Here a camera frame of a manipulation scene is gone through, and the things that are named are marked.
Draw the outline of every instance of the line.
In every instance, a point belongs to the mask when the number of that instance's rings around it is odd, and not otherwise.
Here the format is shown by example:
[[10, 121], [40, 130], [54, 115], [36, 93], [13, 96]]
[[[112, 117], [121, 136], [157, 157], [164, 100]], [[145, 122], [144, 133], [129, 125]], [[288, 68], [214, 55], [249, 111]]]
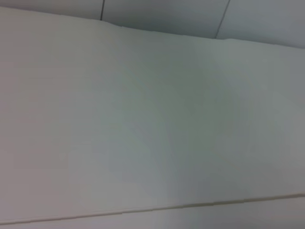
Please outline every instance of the line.
[[207, 203], [198, 203], [198, 204], [185, 204], [185, 205], [176, 205], [176, 206], [162, 207], [162, 208], [132, 209], [132, 210], [117, 211], [117, 212], [109, 212], [109, 213], [96, 213], [96, 214], [68, 216], [68, 217], [53, 217], [53, 218], [48, 218], [48, 219], [47, 218], [25, 219], [25, 220], [0, 222], [0, 226], [11, 225], [11, 224], [60, 221], [60, 220], [68, 220], [68, 219], [82, 219], [82, 218], [101, 217], [101, 216], [113, 216], [113, 215], [121, 215], [121, 214], [128, 214], [128, 213], [140, 213], [140, 212], [160, 211], [160, 210], [169, 210], [169, 209], [198, 208], [198, 207], [211, 207], [211, 206], [230, 205], [230, 204], [244, 204], [244, 203], [252, 203], [252, 202], [264, 202], [264, 201], [294, 199], [294, 198], [305, 198], [305, 193], [284, 195], [284, 196], [274, 196], [274, 197], [248, 198], [248, 199], [238, 199], [238, 200], [229, 200], [229, 201], [207, 202]]
[[227, 3], [227, 5], [226, 5], [226, 7], [225, 7], [225, 9], [224, 9], [223, 16], [222, 16], [222, 18], [221, 18], [221, 20], [220, 20], [220, 23], [219, 23], [219, 26], [218, 26], [218, 28], [217, 28], [217, 32], [216, 32], [216, 35], [215, 35], [215, 39], [217, 38], [217, 35], [218, 35], [218, 33], [219, 33], [219, 30], [220, 30], [220, 27], [221, 27], [221, 25], [223, 24], [224, 17], [225, 17], [225, 14], [227, 13], [227, 10], [228, 10], [230, 1], [231, 1], [231, 0], [228, 0], [228, 3]]
[[101, 21], [103, 20], [103, 13], [104, 13], [105, 1], [106, 1], [106, 0], [103, 0], [103, 4], [102, 4]]

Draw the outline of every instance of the white surface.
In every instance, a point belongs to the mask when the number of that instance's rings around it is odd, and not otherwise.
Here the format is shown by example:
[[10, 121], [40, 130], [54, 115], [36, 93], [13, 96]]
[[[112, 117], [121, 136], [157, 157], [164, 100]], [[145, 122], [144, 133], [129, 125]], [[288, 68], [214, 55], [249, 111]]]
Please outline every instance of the white surface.
[[0, 0], [0, 6], [97, 20], [102, 4], [103, 0]]
[[0, 229], [303, 229], [304, 199], [92, 217]]
[[305, 48], [304, 0], [231, 0], [217, 38]]
[[103, 21], [141, 30], [214, 38], [228, 0], [107, 0]]
[[305, 190], [305, 51], [0, 8], [0, 220]]

